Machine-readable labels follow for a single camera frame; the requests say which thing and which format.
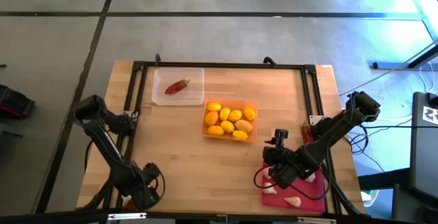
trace small yellow fruit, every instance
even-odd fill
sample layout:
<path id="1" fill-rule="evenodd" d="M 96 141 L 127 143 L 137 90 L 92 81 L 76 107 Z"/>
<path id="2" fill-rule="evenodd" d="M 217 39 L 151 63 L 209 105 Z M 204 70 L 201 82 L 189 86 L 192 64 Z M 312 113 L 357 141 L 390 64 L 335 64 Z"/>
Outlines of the small yellow fruit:
<path id="1" fill-rule="evenodd" d="M 205 117 L 205 124 L 208 126 L 212 126 L 218 122 L 219 114 L 216 111 L 209 112 L 207 116 Z"/>
<path id="2" fill-rule="evenodd" d="M 242 111 L 234 110 L 230 113 L 229 120 L 235 122 L 240 120 L 241 118 L 242 118 Z"/>
<path id="3" fill-rule="evenodd" d="M 220 126 L 224 129 L 224 131 L 226 133 L 233 133 L 234 132 L 234 125 L 229 121 L 221 122 Z"/>
<path id="4" fill-rule="evenodd" d="M 246 134 L 246 132 L 242 132 L 242 131 L 234 131 L 233 138 L 239 139 L 239 140 L 245 140 L 248 138 L 248 134 Z"/>
<path id="5" fill-rule="evenodd" d="M 220 106 L 219 103 L 210 103 L 210 104 L 207 106 L 207 109 L 208 109 L 209 111 L 219 111 L 221 108 L 222 108 L 222 107 Z"/>
<path id="6" fill-rule="evenodd" d="M 230 116 L 230 112 L 231 112 L 231 110 L 229 108 L 223 108 L 219 114 L 220 120 L 226 121 L 228 119 L 228 117 Z"/>
<path id="7" fill-rule="evenodd" d="M 212 136 L 222 136 L 222 135 L 224 135 L 224 130 L 220 126 L 214 125 L 214 126 L 208 127 L 207 134 L 212 135 Z"/>
<path id="8" fill-rule="evenodd" d="M 249 123 L 248 121 L 244 121 L 244 120 L 236 121 L 235 127 L 239 131 L 243 131 L 243 132 L 251 132 L 253 130 L 253 126 L 251 125 L 251 123 Z"/>
<path id="9" fill-rule="evenodd" d="M 250 107 L 246 107 L 244 109 L 244 115 L 249 121 L 253 121 L 255 119 L 255 112 Z"/>

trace wooden table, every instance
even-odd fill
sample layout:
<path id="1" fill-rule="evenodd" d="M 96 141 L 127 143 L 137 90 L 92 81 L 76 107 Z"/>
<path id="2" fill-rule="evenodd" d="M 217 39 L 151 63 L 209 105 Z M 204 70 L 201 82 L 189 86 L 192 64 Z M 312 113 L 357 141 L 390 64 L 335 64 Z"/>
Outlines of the wooden table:
<path id="1" fill-rule="evenodd" d="M 132 65 L 132 61 L 116 61 L 114 64 L 105 96 L 107 107 L 112 112 L 121 113 L 123 110 Z M 203 105 L 158 106 L 153 103 L 151 92 L 155 69 L 149 67 L 147 71 L 132 154 L 132 160 L 140 167 L 148 162 L 156 163 L 166 178 L 166 194 L 150 211 L 312 215 L 300 210 L 263 206 L 260 190 L 253 185 L 253 175 L 262 162 L 263 141 L 270 140 L 276 128 L 289 130 L 286 147 L 295 149 L 302 144 L 300 126 L 307 120 L 307 115 L 300 71 L 204 69 L 205 98 L 239 99 L 259 104 L 257 142 L 248 144 L 203 138 Z M 324 114 L 333 116 L 341 110 L 333 69 L 331 66 L 316 66 L 316 69 Z M 331 153 L 338 184 L 363 212 L 350 145 L 339 141 Z M 108 165 L 93 146 L 78 206 L 91 200 L 108 173 Z M 113 192 L 112 204 L 116 202 L 116 192 Z M 327 203 L 329 211 L 333 212 L 330 195 Z"/>

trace concrete floor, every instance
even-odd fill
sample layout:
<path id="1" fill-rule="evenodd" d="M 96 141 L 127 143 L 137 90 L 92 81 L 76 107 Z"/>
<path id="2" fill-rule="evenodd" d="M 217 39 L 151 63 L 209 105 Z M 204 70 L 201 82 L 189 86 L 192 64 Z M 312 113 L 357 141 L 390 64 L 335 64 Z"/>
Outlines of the concrete floor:
<path id="1" fill-rule="evenodd" d="M 3 11 L 93 11 L 105 0 L 0 0 Z M 417 12 L 413 0 L 112 0 L 110 11 Z M 0 215 L 34 210 L 75 91 L 98 18 L 0 17 L 0 83 L 36 100 L 24 139 L 0 143 Z M 83 97 L 105 95 L 114 60 L 332 64 L 339 92 L 381 74 L 370 62 L 401 62 L 431 43 L 423 24 L 351 18 L 107 18 Z M 430 72 L 424 74 L 431 80 Z M 410 114 L 401 104 L 423 91 L 416 72 L 395 72 L 364 86 L 382 104 L 381 117 Z M 409 165 L 410 132 L 380 132 L 367 153 L 385 170 Z M 73 127 L 48 211 L 72 210 L 89 141 Z M 377 165 L 358 155 L 355 161 Z"/>

